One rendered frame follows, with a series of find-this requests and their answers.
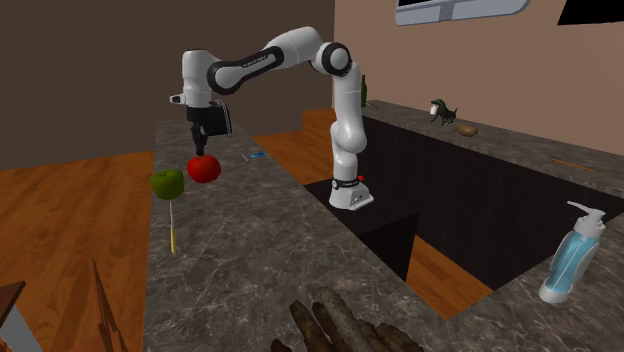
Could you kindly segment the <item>black dog figure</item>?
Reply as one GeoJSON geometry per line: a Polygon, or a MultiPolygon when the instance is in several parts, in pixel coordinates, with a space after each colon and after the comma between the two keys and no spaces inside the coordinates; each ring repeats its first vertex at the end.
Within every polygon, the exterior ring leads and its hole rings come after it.
{"type": "Polygon", "coordinates": [[[457,118],[456,113],[457,109],[449,110],[442,99],[434,99],[431,101],[430,114],[433,116],[432,122],[440,117],[441,125],[453,123],[457,118]]]}

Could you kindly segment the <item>grey wall television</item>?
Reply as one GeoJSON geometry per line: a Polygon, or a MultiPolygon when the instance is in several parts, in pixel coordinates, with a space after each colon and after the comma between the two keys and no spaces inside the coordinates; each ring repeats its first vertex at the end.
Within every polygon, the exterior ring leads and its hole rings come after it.
{"type": "Polygon", "coordinates": [[[531,0],[396,0],[398,26],[509,16],[531,0]]]}

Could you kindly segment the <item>orange pencil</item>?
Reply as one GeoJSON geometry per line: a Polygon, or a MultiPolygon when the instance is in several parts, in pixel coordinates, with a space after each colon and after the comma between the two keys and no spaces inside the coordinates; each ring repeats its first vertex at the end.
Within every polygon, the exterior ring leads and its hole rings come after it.
{"type": "Polygon", "coordinates": [[[556,162],[556,163],[559,163],[559,164],[562,164],[562,165],[566,165],[566,166],[570,166],[570,167],[574,167],[574,168],[577,168],[577,169],[580,169],[580,170],[585,170],[585,171],[588,171],[588,172],[596,172],[596,170],[593,169],[593,168],[582,166],[582,165],[575,164],[575,163],[572,163],[572,162],[568,162],[568,161],[564,161],[564,160],[560,160],[560,159],[556,159],[556,158],[552,158],[551,160],[553,162],[556,162]]]}

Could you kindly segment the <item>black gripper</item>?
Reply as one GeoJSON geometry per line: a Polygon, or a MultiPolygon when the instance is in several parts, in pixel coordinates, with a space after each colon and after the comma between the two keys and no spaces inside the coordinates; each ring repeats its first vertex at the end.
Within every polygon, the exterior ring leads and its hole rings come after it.
{"type": "Polygon", "coordinates": [[[231,133],[229,110],[220,99],[211,100],[205,108],[186,107],[186,118],[192,123],[191,134],[197,156],[204,155],[208,136],[231,133]]]}

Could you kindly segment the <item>green bell pepper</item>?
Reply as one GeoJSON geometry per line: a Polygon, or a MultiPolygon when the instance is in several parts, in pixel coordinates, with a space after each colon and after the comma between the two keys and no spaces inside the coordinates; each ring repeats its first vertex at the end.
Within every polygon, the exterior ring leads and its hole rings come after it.
{"type": "Polygon", "coordinates": [[[165,170],[150,176],[150,186],[162,200],[174,200],[184,193],[184,175],[180,170],[165,170]]]}

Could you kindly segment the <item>black wall picture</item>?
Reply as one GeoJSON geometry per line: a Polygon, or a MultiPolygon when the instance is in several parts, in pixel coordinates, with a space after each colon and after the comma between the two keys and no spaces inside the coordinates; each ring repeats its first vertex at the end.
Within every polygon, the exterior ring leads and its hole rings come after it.
{"type": "Polygon", "coordinates": [[[558,25],[624,22],[624,0],[566,0],[558,25]]]}

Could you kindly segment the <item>yellow handled utensil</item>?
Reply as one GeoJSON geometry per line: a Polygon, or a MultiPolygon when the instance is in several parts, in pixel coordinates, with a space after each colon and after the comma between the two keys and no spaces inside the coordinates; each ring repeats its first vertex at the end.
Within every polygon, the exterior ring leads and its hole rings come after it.
{"type": "Polygon", "coordinates": [[[170,250],[172,255],[177,255],[176,247],[176,235],[175,235],[175,220],[173,211],[173,201],[169,201],[169,216],[170,216],[170,250]]]}

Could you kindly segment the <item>blue soap dispenser bottle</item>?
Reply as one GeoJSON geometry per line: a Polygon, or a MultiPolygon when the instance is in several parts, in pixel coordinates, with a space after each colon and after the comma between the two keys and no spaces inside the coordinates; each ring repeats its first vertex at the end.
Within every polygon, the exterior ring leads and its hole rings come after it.
{"type": "Polygon", "coordinates": [[[577,219],[560,243],[549,266],[550,275],[540,286],[539,297],[549,304],[559,304],[570,297],[598,251],[606,228],[602,221],[604,211],[572,201],[568,204],[583,210],[585,215],[577,219]]]}

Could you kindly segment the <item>black robot stand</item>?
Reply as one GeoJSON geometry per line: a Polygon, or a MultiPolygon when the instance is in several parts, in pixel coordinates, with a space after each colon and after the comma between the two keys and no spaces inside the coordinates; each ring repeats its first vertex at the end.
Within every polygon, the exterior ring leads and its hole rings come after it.
{"type": "Polygon", "coordinates": [[[418,227],[419,206],[402,186],[379,180],[369,181],[368,185],[374,201],[356,211],[336,209],[329,204],[330,179],[307,184],[305,188],[405,281],[418,227]]]}

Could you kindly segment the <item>red tomato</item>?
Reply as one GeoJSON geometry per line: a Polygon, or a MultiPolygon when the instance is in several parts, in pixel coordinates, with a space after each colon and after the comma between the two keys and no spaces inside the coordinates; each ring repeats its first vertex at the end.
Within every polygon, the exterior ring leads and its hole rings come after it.
{"type": "Polygon", "coordinates": [[[188,175],[197,183],[209,183],[221,174],[220,162],[212,155],[196,156],[188,161],[188,175]]]}

